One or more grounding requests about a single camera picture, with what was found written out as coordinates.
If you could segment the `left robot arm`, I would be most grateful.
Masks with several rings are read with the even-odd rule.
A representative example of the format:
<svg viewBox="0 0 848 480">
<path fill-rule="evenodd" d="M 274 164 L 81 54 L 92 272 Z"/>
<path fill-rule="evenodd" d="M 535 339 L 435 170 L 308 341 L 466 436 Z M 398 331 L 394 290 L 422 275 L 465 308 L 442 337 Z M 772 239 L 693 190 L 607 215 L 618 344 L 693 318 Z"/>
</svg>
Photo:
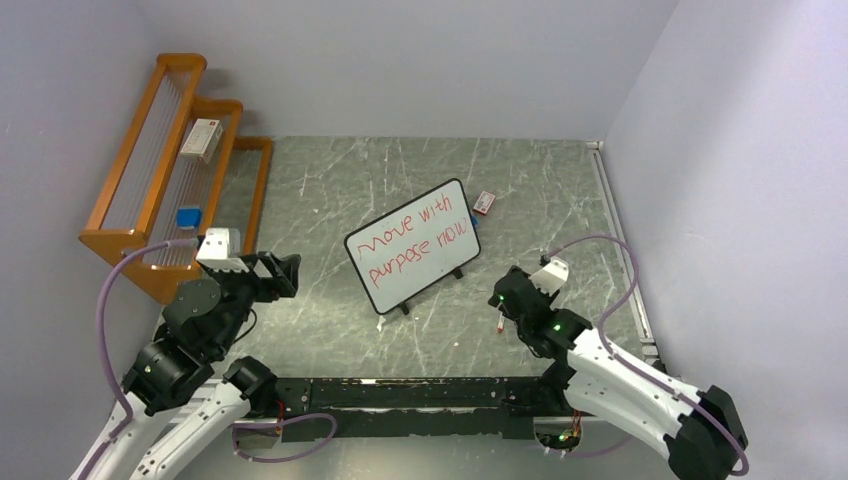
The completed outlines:
<svg viewBox="0 0 848 480">
<path fill-rule="evenodd" d="M 169 423 L 211 379 L 256 303 L 296 296 L 302 258 L 263 251 L 234 271 L 179 287 L 164 323 L 118 386 L 118 399 L 75 479 L 173 479 L 235 421 L 280 406 L 277 378 L 253 357 L 234 361 L 199 406 Z"/>
</svg>

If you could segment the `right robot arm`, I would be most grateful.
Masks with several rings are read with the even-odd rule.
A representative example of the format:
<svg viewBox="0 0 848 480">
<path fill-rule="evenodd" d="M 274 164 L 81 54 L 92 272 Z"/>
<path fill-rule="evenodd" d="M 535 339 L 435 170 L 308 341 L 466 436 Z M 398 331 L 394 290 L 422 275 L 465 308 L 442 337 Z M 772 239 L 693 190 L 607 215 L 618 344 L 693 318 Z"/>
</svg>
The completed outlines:
<svg viewBox="0 0 848 480">
<path fill-rule="evenodd" d="M 598 325 L 552 303 L 567 275 L 550 262 L 529 274 L 511 267 L 488 303 L 511 320 L 536 356 L 551 360 L 529 398 L 536 412 L 569 408 L 614 425 L 651 447 L 679 479 L 745 474 L 747 435 L 728 392 L 673 378 L 609 340 Z"/>
</svg>

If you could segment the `black framed whiteboard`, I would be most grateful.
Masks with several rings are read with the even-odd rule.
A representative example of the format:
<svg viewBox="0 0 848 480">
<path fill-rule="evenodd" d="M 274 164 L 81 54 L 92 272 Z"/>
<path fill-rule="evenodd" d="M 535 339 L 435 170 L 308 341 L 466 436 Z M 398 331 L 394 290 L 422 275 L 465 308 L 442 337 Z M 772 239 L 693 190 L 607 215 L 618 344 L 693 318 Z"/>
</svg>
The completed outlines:
<svg viewBox="0 0 848 480">
<path fill-rule="evenodd" d="M 373 310 L 386 314 L 477 258 L 471 216 L 463 183 L 451 178 L 347 234 Z"/>
</svg>

